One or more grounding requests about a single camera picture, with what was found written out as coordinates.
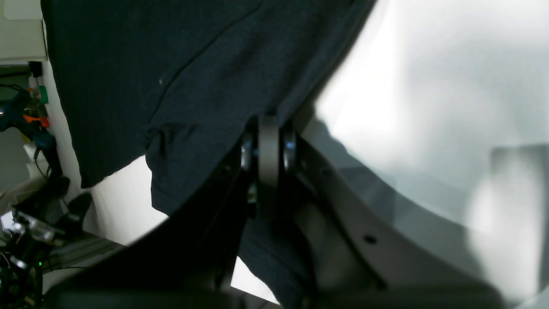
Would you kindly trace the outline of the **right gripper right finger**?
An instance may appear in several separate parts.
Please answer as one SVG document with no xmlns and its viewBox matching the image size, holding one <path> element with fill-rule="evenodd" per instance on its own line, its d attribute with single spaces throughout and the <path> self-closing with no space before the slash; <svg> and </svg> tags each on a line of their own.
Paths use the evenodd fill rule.
<svg viewBox="0 0 549 309">
<path fill-rule="evenodd" d="M 293 213 L 308 245 L 316 293 L 307 309 L 503 309 L 490 284 L 421 248 L 380 218 L 291 123 L 281 169 L 308 200 Z"/>
</svg>

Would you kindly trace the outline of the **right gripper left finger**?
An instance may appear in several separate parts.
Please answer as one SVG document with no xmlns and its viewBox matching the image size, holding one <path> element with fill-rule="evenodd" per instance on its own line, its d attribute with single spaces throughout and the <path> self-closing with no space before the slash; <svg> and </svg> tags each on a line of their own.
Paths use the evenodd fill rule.
<svg viewBox="0 0 549 309">
<path fill-rule="evenodd" d="M 249 309 L 232 274 L 259 198 L 274 209 L 280 153 L 275 117 L 249 123 L 208 180 L 166 221 L 131 246 L 46 294 L 45 309 Z"/>
</svg>

